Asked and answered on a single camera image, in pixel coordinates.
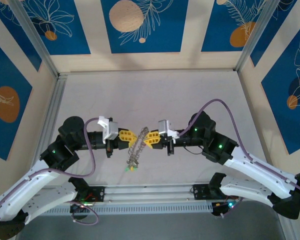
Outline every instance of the purple cable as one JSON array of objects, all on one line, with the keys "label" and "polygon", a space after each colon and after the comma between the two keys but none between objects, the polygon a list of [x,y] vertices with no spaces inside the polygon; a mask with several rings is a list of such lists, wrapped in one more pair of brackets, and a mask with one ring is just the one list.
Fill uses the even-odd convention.
[{"label": "purple cable", "polygon": [[73,219],[73,222],[75,223],[78,223],[78,224],[81,224],[81,225],[85,225],[85,226],[93,226],[93,225],[96,225],[98,222],[99,222],[99,216],[98,214],[91,208],[91,207],[88,207],[84,204],[82,204],[81,202],[76,202],[76,201],[67,201],[67,203],[69,204],[76,204],[76,205],[80,205],[82,208],[85,208],[85,209],[88,209],[90,210],[96,217],[96,220],[95,222],[92,222],[92,223],[86,223],[86,222],[82,222],[82,221],[77,221],[75,219],[75,212],[73,212],[73,214],[71,215],[72,219]]},{"label": "purple cable", "polygon": [[31,179],[35,178],[36,176],[40,175],[41,173],[46,173],[46,172],[54,172],[54,173],[58,173],[58,174],[63,174],[69,177],[73,177],[73,178],[85,178],[85,177],[90,177],[95,173],[96,170],[96,160],[95,160],[95,156],[89,141],[89,137],[88,137],[88,131],[87,131],[87,126],[90,122],[92,121],[96,121],[98,120],[98,117],[95,118],[91,118],[88,121],[86,121],[86,123],[84,124],[84,128],[83,128],[83,134],[84,134],[84,139],[86,142],[86,145],[88,147],[88,150],[90,152],[90,156],[91,156],[91,163],[92,163],[92,170],[90,173],[85,174],[85,175],[77,175],[77,174],[72,174],[72,173],[68,173],[68,172],[64,172],[61,170],[57,170],[54,168],[45,168],[45,169],[41,169],[31,175],[28,176],[29,180],[25,179],[23,181],[21,181],[16,187],[14,187],[14,189],[12,189],[1,201],[0,201],[0,206],[11,196],[13,195],[16,191],[19,190],[19,188],[21,188],[26,182],[30,181]]},{"label": "purple cable", "polygon": [[[232,124],[233,124],[233,127],[234,127],[234,131],[235,131],[235,134],[236,134],[236,137],[238,138],[238,141],[239,141],[239,144],[242,148],[242,151],[243,153],[245,154],[245,156],[250,160],[250,161],[253,161],[253,158],[249,155],[248,151],[246,150],[242,140],[241,140],[241,137],[240,137],[240,134],[239,134],[239,131],[238,131],[238,127],[236,125],[236,122],[235,122],[235,119],[234,119],[234,116],[230,110],[230,108],[228,107],[228,105],[222,101],[221,99],[219,98],[215,98],[215,99],[212,99],[210,101],[208,101],[205,105],[203,105],[203,107],[198,111],[198,113],[195,115],[194,119],[189,123],[188,127],[183,130],[181,133],[178,134],[178,136],[182,136],[183,134],[185,134],[186,132],[188,132],[190,130],[190,128],[193,126],[193,124],[196,122],[196,120],[198,119],[199,115],[205,110],[206,107],[208,107],[210,104],[214,103],[214,102],[219,102],[219,103],[222,103],[223,106],[226,108],[226,110],[228,111],[229,115],[230,115],[230,118],[231,118],[231,121],[232,121]],[[271,168],[267,167],[267,166],[264,166],[262,165],[261,163],[257,162],[257,161],[254,161],[253,162],[254,164],[257,164],[259,167],[271,172],[272,174],[278,176],[279,178],[283,179],[284,181],[286,181],[288,178],[281,175],[280,173],[277,173],[276,171],[272,170]],[[300,190],[300,186],[298,186],[297,184],[295,184],[294,182],[290,181],[289,182],[292,186],[294,186],[295,188],[299,189]]]},{"label": "purple cable", "polygon": [[222,103],[222,105],[228,111],[228,113],[230,115],[230,118],[231,118],[231,122],[232,122],[233,127],[234,127],[234,131],[235,131],[236,137],[238,138],[239,144],[242,147],[242,150],[243,150],[244,154],[247,156],[247,158],[250,159],[250,160],[252,160],[252,157],[249,156],[248,152],[244,148],[244,144],[243,144],[243,142],[241,140],[241,137],[239,135],[239,131],[238,131],[238,128],[237,128],[236,121],[234,119],[234,116],[233,116],[230,108],[228,107],[228,105],[224,101],[222,101],[219,98],[212,99],[212,100],[208,101],[205,105],[203,105],[203,107],[198,111],[198,113],[195,115],[194,119],[189,123],[189,125],[186,127],[186,129],[183,130],[182,132],[180,132],[178,134],[178,136],[182,136],[183,134],[185,134],[186,132],[188,132],[190,130],[190,128],[193,126],[193,124],[196,122],[196,120],[198,119],[199,115],[206,109],[206,107],[208,107],[210,104],[212,104],[214,102]]}]

